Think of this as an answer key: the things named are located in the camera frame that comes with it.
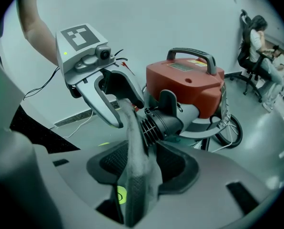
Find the wheel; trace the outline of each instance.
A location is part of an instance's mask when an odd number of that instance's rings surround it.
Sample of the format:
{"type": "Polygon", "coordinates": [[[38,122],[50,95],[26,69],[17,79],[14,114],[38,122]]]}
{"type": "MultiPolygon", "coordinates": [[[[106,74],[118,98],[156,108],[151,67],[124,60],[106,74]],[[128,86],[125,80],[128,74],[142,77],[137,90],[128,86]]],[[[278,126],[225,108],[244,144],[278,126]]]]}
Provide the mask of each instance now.
{"type": "MultiPolygon", "coordinates": [[[[226,148],[230,148],[231,149],[231,148],[237,147],[242,142],[242,139],[243,139],[243,129],[242,129],[242,126],[239,123],[239,121],[234,117],[234,115],[231,115],[230,119],[236,125],[236,128],[238,130],[238,136],[237,136],[237,139],[235,140],[235,142],[232,142],[232,144],[230,146],[226,147],[226,148]]],[[[231,143],[221,133],[217,133],[215,136],[222,143],[223,146],[229,145],[231,143]]]]}

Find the gray floor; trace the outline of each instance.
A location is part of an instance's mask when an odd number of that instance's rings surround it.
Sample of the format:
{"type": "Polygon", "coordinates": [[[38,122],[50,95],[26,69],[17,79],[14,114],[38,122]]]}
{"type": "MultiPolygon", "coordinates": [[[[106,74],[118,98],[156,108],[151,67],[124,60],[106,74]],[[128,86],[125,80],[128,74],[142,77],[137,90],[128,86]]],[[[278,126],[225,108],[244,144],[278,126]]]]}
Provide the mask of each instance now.
{"type": "MultiPolygon", "coordinates": [[[[284,184],[284,158],[279,154],[284,151],[284,120],[277,111],[270,114],[258,103],[252,91],[244,96],[244,82],[226,80],[227,96],[231,113],[240,121],[243,128],[243,140],[234,149],[223,149],[219,154],[227,156],[255,174],[275,189],[284,184]]],[[[105,142],[121,141],[126,139],[126,123],[119,111],[125,127],[111,128],[99,117],[92,117],[89,123],[83,125],[68,141],[80,149],[98,146],[105,142]]],[[[64,125],[53,129],[60,136],[69,136],[81,123],[64,125]]],[[[210,151],[221,147],[220,143],[212,139],[210,151]]]]}

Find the white wall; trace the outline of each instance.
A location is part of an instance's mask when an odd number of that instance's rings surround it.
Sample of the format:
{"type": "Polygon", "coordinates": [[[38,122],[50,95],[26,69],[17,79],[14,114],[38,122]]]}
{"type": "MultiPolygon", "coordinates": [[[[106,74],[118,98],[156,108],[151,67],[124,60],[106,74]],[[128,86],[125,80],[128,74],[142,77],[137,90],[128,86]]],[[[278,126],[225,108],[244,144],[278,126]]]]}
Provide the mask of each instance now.
{"type": "MultiPolygon", "coordinates": [[[[89,23],[105,38],[145,83],[145,67],[166,58],[172,47],[190,47],[212,54],[227,73],[236,72],[240,43],[239,8],[233,0],[38,0],[39,13],[55,33],[89,23]]],[[[2,45],[10,71],[23,92],[47,81],[54,66],[23,38],[16,8],[5,17],[2,45]]],[[[88,109],[74,99],[58,72],[39,94],[28,99],[55,123],[88,109]]]]}
{"type": "Polygon", "coordinates": [[[265,37],[284,47],[283,20],[268,0],[236,0],[236,5],[239,9],[245,9],[250,18],[258,14],[262,15],[268,22],[265,37]]]}

